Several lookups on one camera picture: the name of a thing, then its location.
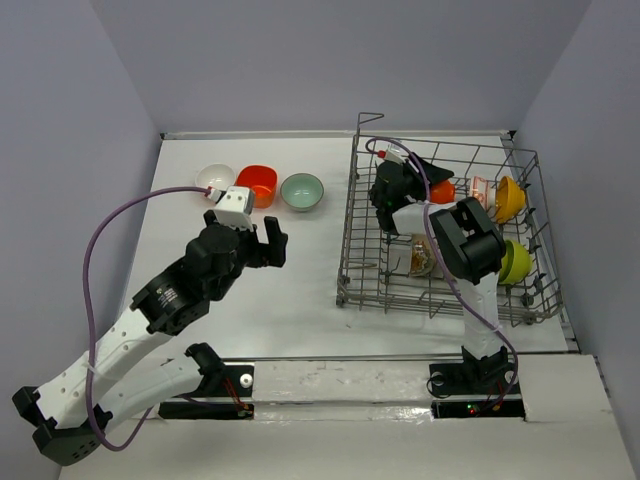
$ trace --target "white bowl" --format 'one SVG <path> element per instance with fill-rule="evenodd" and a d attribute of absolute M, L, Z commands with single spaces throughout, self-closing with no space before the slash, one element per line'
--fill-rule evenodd
<path fill-rule="evenodd" d="M 236 183 L 236 172 L 227 165 L 214 163 L 204 167 L 196 175 L 196 186 L 200 188 L 213 188 L 226 190 Z"/>

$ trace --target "metal wire rack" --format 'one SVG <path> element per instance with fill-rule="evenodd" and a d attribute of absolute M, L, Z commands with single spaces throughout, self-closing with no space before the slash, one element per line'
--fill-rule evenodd
<path fill-rule="evenodd" d="M 409 310 L 428 314 L 462 315 L 462 307 L 434 269 L 426 277 L 409 275 L 411 236 L 390 235 L 378 226 L 369 190 L 376 176 L 376 159 L 364 149 L 374 135 L 364 135 L 362 125 L 383 114 L 360 113 L 353 137 L 351 167 L 344 221 L 344 236 L 338 270 L 336 304 Z M 504 238 L 511 238 L 529 251 L 533 268 L 524 281 L 498 288 L 498 315 L 512 326 L 540 323 L 563 308 L 560 279 L 553 271 L 553 237 L 544 185 L 533 150 L 513 146 L 489 146 L 448 141 L 398 138 L 422 158 L 455 173 L 451 179 L 456 196 L 469 196 L 470 179 L 486 178 L 495 188 L 500 179 L 511 176 L 527 192 L 526 208 L 499 226 Z"/>

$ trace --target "yellow bowl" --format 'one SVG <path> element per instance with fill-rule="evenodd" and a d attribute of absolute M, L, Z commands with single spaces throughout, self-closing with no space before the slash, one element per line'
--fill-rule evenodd
<path fill-rule="evenodd" d="M 511 177 L 502 177 L 496 191 L 496 222 L 506 223 L 527 203 L 527 197 Z"/>
<path fill-rule="evenodd" d="M 505 240 L 507 253 L 502 257 L 502 268 L 498 276 L 501 285 L 514 285 L 529 275 L 533 261 L 527 249 L 513 240 Z"/>

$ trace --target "gray wall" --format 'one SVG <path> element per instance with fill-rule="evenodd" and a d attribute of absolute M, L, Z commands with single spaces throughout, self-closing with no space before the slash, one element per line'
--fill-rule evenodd
<path fill-rule="evenodd" d="M 92 0 L 161 131 L 520 125 L 588 0 Z"/>
<path fill-rule="evenodd" d="M 640 473 L 640 2 L 597 0 L 516 141 L 540 154 L 569 315 Z"/>
<path fill-rule="evenodd" d="M 99 221 L 148 191 L 159 139 L 86 0 L 0 2 L 0 477 L 53 479 L 10 397 L 86 348 L 81 262 Z M 101 331 L 123 291 L 142 211 L 93 264 Z"/>

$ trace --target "square red bowl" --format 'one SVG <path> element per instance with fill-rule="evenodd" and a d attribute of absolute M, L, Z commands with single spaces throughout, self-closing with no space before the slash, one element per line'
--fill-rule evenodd
<path fill-rule="evenodd" d="M 268 208 L 273 203 L 278 186 L 278 174 L 271 167 L 249 165 L 238 175 L 236 185 L 249 187 L 256 194 L 255 208 Z"/>

